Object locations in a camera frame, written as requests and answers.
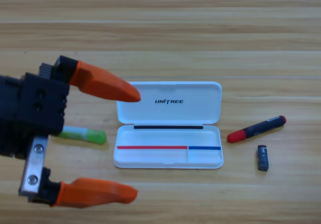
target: wood grain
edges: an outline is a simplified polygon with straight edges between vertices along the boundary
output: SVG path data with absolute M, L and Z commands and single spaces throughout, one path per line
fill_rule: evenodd
M 128 81 L 217 81 L 224 165 L 119 169 L 115 102 L 71 88 L 68 125 L 108 143 L 52 137 L 53 181 L 108 179 L 138 189 L 129 205 L 49 208 L 18 197 L 24 162 L 0 158 L 0 223 L 321 223 L 321 0 L 0 0 L 1 75 L 37 73 L 59 55 Z M 229 144 L 232 131 L 285 115 L 283 128 Z M 267 145 L 270 168 L 257 170 Z

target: red and black marker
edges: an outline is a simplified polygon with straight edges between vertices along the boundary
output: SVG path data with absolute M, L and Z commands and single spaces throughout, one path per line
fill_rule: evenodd
M 244 128 L 233 132 L 227 136 L 227 141 L 229 143 L 235 143 L 246 138 L 250 138 L 255 135 L 273 130 L 275 128 L 281 127 L 286 123 L 286 118 L 282 115 L 275 118 L 260 122 L 258 124 L 252 125 L 250 127 Z

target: white plastic case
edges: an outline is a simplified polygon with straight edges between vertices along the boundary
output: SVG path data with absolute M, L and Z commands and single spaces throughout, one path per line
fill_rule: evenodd
M 131 82 L 140 102 L 117 102 L 114 164 L 120 168 L 216 169 L 223 165 L 222 87 L 217 82 Z

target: screw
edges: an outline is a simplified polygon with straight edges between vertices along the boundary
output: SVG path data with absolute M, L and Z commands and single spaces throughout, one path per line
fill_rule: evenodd
M 31 175 L 28 177 L 28 183 L 31 185 L 35 185 L 38 182 L 38 178 L 35 175 Z
M 34 150 L 36 151 L 36 153 L 42 153 L 44 151 L 44 147 L 42 145 L 36 145 L 34 147 Z

